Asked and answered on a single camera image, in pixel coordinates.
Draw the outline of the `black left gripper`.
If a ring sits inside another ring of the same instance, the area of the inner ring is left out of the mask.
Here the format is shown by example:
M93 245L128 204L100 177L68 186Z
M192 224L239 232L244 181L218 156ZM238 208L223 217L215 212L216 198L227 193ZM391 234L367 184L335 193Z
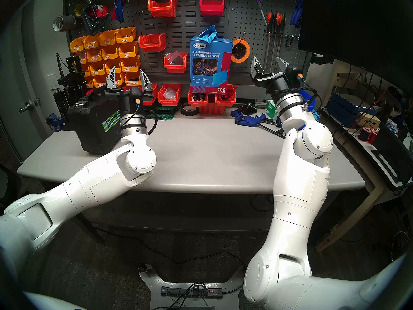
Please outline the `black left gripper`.
M106 79L107 93L120 93L118 96L120 116L135 114L145 116L143 108L144 95L153 94L153 86L147 74L140 69L142 91L123 91L123 81L116 80L116 67L113 66Z

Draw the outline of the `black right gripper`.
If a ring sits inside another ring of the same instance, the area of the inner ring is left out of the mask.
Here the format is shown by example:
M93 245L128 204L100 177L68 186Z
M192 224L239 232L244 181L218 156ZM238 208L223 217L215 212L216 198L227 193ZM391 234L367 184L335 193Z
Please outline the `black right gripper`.
M277 65L281 72L264 72L259 60L254 56L252 59L252 80L255 86L265 88L266 91L283 91L290 89L286 72L289 63L280 57L277 57Z

